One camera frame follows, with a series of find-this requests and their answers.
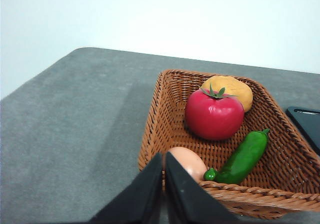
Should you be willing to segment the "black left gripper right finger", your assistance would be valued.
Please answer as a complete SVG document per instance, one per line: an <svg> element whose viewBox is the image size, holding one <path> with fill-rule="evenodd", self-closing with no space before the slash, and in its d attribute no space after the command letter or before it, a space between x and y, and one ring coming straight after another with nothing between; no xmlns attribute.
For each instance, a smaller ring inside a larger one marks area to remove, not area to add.
<svg viewBox="0 0 320 224"><path fill-rule="evenodd" d="M236 224L237 217L204 191L168 152L165 192L171 224Z"/></svg>

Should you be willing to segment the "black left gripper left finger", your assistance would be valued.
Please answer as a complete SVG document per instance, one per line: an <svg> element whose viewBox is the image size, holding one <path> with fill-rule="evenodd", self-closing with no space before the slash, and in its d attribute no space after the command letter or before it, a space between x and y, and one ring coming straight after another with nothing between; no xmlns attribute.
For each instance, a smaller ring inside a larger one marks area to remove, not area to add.
<svg viewBox="0 0 320 224"><path fill-rule="evenodd" d="M90 219L90 224L158 224L162 155L157 153L132 183Z"/></svg>

